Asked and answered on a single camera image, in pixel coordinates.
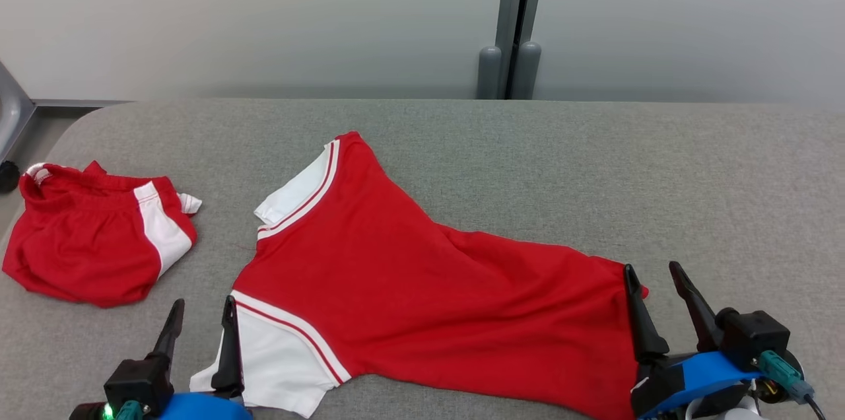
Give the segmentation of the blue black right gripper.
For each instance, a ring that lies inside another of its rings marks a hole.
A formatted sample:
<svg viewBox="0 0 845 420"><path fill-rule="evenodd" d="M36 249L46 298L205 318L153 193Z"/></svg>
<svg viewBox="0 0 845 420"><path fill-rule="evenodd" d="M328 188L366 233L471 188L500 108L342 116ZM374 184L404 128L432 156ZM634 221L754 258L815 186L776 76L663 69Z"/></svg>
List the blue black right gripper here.
<svg viewBox="0 0 845 420"><path fill-rule="evenodd" d="M764 351L742 369L717 351L724 331L716 325L715 312L679 262L670 261L668 269L691 317L698 353L667 367L653 366L630 391L634 416L761 419L759 405L763 402L802 404L803 373L786 358ZM624 266L624 282L634 358L636 362L657 362L669 353L668 344L653 324L644 303L645 287L630 264Z"/></svg>

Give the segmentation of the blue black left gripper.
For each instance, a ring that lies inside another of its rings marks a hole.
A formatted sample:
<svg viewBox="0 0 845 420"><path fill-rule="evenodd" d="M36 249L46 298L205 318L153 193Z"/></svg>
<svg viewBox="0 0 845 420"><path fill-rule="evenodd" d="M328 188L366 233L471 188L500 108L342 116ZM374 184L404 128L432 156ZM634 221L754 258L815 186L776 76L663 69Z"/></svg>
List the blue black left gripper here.
<svg viewBox="0 0 845 420"><path fill-rule="evenodd" d="M182 332L186 302L177 299L161 329L152 355L172 360L175 342ZM223 328L217 372L211 378L213 395L176 394L158 396L121 393L107 402L82 403L73 408L70 419L118 419L125 404L137 404L127 419L253 419L244 405L224 398L244 397L244 366L240 345L238 311L234 296L224 300Z"/></svg>

